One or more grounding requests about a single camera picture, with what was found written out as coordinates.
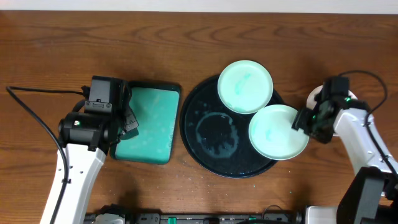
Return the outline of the white plate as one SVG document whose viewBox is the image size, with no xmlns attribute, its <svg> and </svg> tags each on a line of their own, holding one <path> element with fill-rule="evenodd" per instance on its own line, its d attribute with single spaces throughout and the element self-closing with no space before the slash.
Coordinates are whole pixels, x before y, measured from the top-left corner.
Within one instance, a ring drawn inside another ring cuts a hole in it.
<svg viewBox="0 0 398 224">
<path fill-rule="evenodd" d="M 311 110 L 314 109 L 314 107 L 315 107 L 315 105 L 316 105 L 316 103 L 317 103 L 317 102 L 315 101 L 315 97 L 316 97 L 316 95 L 318 95 L 318 94 L 321 92 L 322 88 L 323 88 L 323 85 L 320 85 L 320 86 L 316 87 L 316 88 L 309 94 L 309 96 L 308 96 L 308 98 L 307 98 L 307 103 L 306 103 L 306 107 L 307 107 L 308 109 L 311 109 Z M 353 94 L 352 91 L 349 90 L 349 91 L 348 91 L 348 94 L 349 94 L 349 96 L 350 96 L 351 99 L 355 99 L 355 100 L 358 99 L 358 98 Z M 339 137 L 339 135 L 337 135 L 336 133 L 334 133 L 334 134 L 333 134 L 333 137 Z"/>
</svg>

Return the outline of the mint green plate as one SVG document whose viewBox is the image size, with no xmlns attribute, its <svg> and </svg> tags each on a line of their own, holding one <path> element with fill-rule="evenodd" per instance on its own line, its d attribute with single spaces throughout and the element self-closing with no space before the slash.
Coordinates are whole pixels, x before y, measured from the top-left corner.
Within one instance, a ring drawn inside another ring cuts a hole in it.
<svg viewBox="0 0 398 224">
<path fill-rule="evenodd" d="M 249 140 L 262 156 L 288 160 L 299 155 L 309 137 L 292 128 L 297 110 L 287 105 L 270 105 L 259 110 L 249 123 Z"/>
<path fill-rule="evenodd" d="M 252 60 L 229 64 L 217 83 L 221 102 L 239 114 L 252 114 L 265 107 L 272 98 L 273 80 L 269 71 Z"/>
</svg>

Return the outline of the mint green plate top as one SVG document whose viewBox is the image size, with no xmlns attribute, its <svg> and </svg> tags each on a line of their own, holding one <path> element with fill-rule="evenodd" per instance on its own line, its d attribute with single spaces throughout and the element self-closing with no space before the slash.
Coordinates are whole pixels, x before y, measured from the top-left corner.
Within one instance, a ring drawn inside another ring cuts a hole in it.
<svg viewBox="0 0 398 224">
<path fill-rule="evenodd" d="M 269 71 L 252 60 L 229 64 L 217 83 L 221 102 L 239 114 L 252 114 L 265 107 L 272 98 L 273 80 Z"/>
</svg>

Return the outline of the dark green sponge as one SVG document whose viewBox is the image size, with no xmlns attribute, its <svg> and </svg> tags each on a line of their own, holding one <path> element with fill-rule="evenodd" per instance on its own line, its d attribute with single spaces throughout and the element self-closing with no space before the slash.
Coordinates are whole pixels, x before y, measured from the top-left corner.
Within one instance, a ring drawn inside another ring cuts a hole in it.
<svg viewBox="0 0 398 224">
<path fill-rule="evenodd" d="M 120 140 L 128 140 L 128 139 L 132 139 L 135 136 L 137 136 L 139 134 L 137 128 L 131 129 L 129 131 L 127 130 L 123 130 L 121 132 L 121 134 L 119 135 L 119 139 Z"/>
</svg>

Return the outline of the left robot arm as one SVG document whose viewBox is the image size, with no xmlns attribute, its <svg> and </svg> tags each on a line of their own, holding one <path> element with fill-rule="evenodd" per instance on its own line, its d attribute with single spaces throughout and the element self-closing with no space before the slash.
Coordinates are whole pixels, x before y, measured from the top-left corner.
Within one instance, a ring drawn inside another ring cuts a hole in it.
<svg viewBox="0 0 398 224">
<path fill-rule="evenodd" d="M 41 223 L 83 223 L 97 175 L 109 150 L 138 134 L 125 80 L 94 76 L 58 125 L 57 166 Z"/>
</svg>

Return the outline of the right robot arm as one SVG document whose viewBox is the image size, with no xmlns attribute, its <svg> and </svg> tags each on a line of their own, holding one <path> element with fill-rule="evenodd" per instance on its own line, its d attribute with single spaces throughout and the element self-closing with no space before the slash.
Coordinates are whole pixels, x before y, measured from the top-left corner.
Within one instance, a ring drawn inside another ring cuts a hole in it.
<svg viewBox="0 0 398 224">
<path fill-rule="evenodd" d="M 339 205 L 308 207 L 304 223 L 397 223 L 397 162 L 369 112 L 367 103 L 350 97 L 298 111 L 293 129 L 324 144 L 339 135 L 355 171 Z"/>
</svg>

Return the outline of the rectangular dark green tray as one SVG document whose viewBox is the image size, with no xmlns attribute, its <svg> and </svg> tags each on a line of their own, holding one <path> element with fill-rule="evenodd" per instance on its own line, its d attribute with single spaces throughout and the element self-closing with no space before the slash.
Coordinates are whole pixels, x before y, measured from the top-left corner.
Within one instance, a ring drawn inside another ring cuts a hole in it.
<svg viewBox="0 0 398 224">
<path fill-rule="evenodd" d="M 129 106 L 139 126 L 135 136 L 122 139 L 110 156 L 119 161 L 164 165 L 171 157 L 180 86 L 167 82 L 131 81 Z"/>
</svg>

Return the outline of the round black tray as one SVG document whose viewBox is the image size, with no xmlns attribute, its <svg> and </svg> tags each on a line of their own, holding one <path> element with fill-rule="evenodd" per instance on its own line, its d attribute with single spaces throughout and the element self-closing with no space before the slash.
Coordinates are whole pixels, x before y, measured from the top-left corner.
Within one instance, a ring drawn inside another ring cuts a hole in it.
<svg viewBox="0 0 398 224">
<path fill-rule="evenodd" d="M 193 159 L 223 177 L 242 179 L 259 175 L 277 161 L 260 155 L 249 140 L 253 114 L 228 109 L 218 95 L 219 76 L 198 84 L 180 113 L 180 134 Z"/>
</svg>

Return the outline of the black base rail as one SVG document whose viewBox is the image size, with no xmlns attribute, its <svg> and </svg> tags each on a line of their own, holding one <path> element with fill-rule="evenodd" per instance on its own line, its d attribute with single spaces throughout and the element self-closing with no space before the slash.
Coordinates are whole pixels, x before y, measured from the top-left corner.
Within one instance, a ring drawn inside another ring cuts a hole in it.
<svg viewBox="0 0 398 224">
<path fill-rule="evenodd" d="M 160 210 L 143 210 L 132 213 L 119 205 L 105 205 L 95 213 L 87 213 L 84 223 L 130 224 L 234 224 L 234 223 L 305 223 L 301 212 L 283 210 L 276 205 L 262 213 L 162 213 Z"/>
</svg>

